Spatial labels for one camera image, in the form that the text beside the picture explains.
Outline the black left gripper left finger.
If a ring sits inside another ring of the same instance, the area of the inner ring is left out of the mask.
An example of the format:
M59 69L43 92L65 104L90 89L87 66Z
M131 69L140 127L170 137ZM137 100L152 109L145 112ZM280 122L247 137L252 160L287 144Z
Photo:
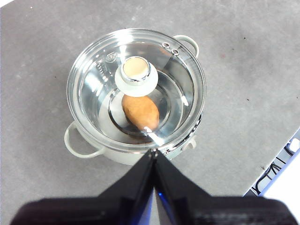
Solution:
M148 188L154 163L153 152L146 152L136 164L119 180L102 192L98 197L109 200L136 200Z

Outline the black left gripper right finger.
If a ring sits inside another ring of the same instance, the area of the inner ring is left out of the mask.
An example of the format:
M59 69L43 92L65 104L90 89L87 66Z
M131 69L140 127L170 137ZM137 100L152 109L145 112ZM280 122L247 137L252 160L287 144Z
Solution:
M200 202L211 196L180 172L160 151L155 152L156 185L169 202Z

